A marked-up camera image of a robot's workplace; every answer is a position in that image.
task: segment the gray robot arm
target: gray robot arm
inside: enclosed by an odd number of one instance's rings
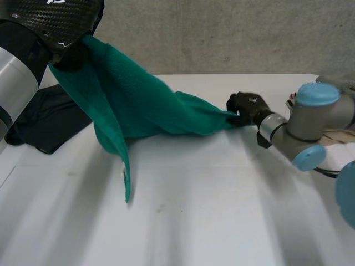
[[[274,145],[301,171],[315,169],[326,158],[320,145],[325,129],[355,130],[355,99],[328,84],[302,86],[289,120],[272,112],[257,94],[233,94],[227,109],[239,112],[242,117],[237,122],[252,122],[258,127],[260,146]],[[335,193],[343,218],[355,229],[355,161],[338,175]]]
[[[319,143],[325,129],[355,129],[355,99],[328,84],[305,84],[287,121],[269,114],[259,124],[260,135],[301,171],[319,166],[326,150]]]
[[[95,30],[103,0],[0,0],[0,140],[37,92],[48,63],[63,68]]]

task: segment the green towel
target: green towel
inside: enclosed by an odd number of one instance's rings
[[[126,202],[130,200],[130,165],[125,139],[156,134],[211,135],[232,126],[236,115],[189,94],[173,93],[109,44],[85,37],[90,61],[75,73],[50,66],[73,100],[94,121],[104,149],[126,165]]]

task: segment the concrete wall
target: concrete wall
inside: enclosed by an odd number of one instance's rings
[[[153,74],[355,70],[354,0],[106,0],[96,36]]]

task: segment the black cloth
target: black cloth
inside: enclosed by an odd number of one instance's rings
[[[5,140],[52,154],[91,123],[91,119],[58,84],[39,90],[10,128]]]

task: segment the table surface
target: table surface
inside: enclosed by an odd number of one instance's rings
[[[289,94],[316,76],[159,78],[222,109],[231,93],[257,92],[288,117]],[[0,266],[352,265],[355,231],[339,214],[334,180],[297,171],[274,148],[258,147],[255,133],[130,144],[128,206],[121,159],[101,148],[92,125],[51,156],[6,147]],[[329,150],[327,167],[355,160],[354,144]]]

